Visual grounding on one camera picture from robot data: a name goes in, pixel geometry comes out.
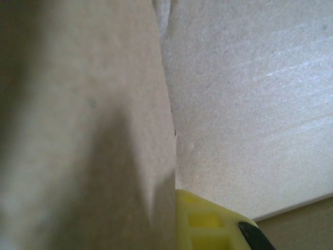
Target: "yellow plastic object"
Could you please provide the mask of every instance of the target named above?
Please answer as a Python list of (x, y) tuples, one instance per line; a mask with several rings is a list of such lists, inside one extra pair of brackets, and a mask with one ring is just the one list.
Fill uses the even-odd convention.
[(238, 223), (254, 221), (185, 190), (176, 190), (178, 250), (251, 250)]

